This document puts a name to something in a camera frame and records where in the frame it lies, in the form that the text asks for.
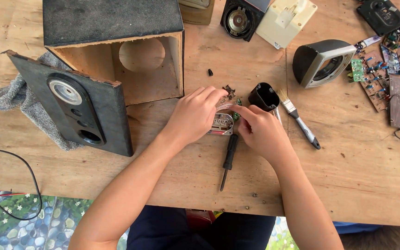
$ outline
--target screwdriver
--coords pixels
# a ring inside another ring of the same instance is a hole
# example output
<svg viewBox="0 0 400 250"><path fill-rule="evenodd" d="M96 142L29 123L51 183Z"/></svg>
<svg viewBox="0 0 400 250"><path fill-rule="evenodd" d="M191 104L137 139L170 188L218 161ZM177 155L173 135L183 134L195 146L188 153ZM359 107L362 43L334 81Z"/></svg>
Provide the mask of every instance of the screwdriver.
<svg viewBox="0 0 400 250"><path fill-rule="evenodd" d="M220 186L220 192L223 191L225 187L226 175L228 174L228 170L232 169L232 160L234 159L234 153L237 148L237 140L239 136L236 134L231 134L228 142L228 151L226 152L225 162L223 163L223 168L225 168L225 173L223 174L222 185Z"/></svg>

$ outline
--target brush handle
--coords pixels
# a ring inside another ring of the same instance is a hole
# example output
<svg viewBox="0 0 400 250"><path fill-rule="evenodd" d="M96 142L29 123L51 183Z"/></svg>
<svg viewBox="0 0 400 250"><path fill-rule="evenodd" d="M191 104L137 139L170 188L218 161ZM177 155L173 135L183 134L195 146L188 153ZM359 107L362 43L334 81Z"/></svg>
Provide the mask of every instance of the brush handle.
<svg viewBox="0 0 400 250"><path fill-rule="evenodd" d="M290 114L290 116L292 116L297 124L299 125L300 129L302 129L303 133L305 134L305 136L307 137L308 141L316 148L316 149L320 149L320 144L317 141L316 137L314 136L314 134L311 132L311 130L308 128L308 126L302 121L302 119L299 117L299 114L297 113L297 110L292 111Z"/></svg>

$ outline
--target paintbrush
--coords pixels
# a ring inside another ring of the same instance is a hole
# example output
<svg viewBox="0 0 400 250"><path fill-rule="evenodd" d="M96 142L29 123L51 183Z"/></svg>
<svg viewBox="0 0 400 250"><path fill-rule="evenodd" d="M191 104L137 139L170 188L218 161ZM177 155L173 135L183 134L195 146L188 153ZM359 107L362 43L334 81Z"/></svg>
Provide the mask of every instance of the paintbrush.
<svg viewBox="0 0 400 250"><path fill-rule="evenodd" d="M314 134L311 132L311 130L308 128L308 126L302 121L302 119L299 117L299 113L297 112L296 107L292 104L291 100L288 98L288 96L285 94L285 92L280 89L277 91L277 95L279 96L282 106L286 109L286 112L288 115L290 115L292 118L294 118L299 125L300 129L302 129L303 133L307 137L308 141L318 150L320 149L320 144L317 141L316 137Z"/></svg>

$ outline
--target speaker cabinet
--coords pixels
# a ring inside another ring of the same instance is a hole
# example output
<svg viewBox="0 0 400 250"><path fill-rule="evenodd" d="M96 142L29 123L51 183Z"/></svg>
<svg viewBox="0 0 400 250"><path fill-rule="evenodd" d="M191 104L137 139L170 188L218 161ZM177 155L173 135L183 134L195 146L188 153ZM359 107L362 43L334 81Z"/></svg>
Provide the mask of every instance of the speaker cabinet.
<svg viewBox="0 0 400 250"><path fill-rule="evenodd" d="M7 55L65 139L133 155L120 82L56 69L11 50Z"/></svg>
<svg viewBox="0 0 400 250"><path fill-rule="evenodd" d="M226 0L220 25L232 38L251 40L270 0Z"/></svg>
<svg viewBox="0 0 400 250"><path fill-rule="evenodd" d="M44 46L80 73L121 82L125 104L184 95L177 0L43 0Z"/></svg>

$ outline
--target wooden workbench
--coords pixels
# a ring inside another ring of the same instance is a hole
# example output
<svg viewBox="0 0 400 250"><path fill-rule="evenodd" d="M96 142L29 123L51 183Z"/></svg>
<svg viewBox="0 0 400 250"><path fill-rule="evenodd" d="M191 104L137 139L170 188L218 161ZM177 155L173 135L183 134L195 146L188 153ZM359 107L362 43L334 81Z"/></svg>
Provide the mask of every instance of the wooden workbench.
<svg viewBox="0 0 400 250"><path fill-rule="evenodd" d="M394 2L400 8L400 0ZM230 38L219 25L224 3L216 1L211 25L185 24L186 93L200 86L230 84L247 105L249 92L259 82L287 88L302 119L323 146L315 150L281 109L303 169L331 218L400 225L400 141L392 136L394 129L388 126L386 113L376 113L361 86L348 83L345 76L305 90L292 74L292 58L300 45L324 39L355 44L374 35L356 14L356 1L315 0L319 9L286 50L276 50L258 35L249 43ZM0 52L7 49L32 58L45 52L41 0L0 1ZM208 69L213 77L208 77ZM8 85L16 74L8 57L0 55L0 86ZM127 108L134 157L163 128L176 102L171 99ZM170 162L148 203L283 215L275 172L243 140L225 190L219 191L227 143L228 137L206 135L188 145ZM19 109L0 111L0 149L30 163L42 194L88 199L97 197L134 159L91 147L62 151ZM34 192L23 163L1 154L0 189Z"/></svg>

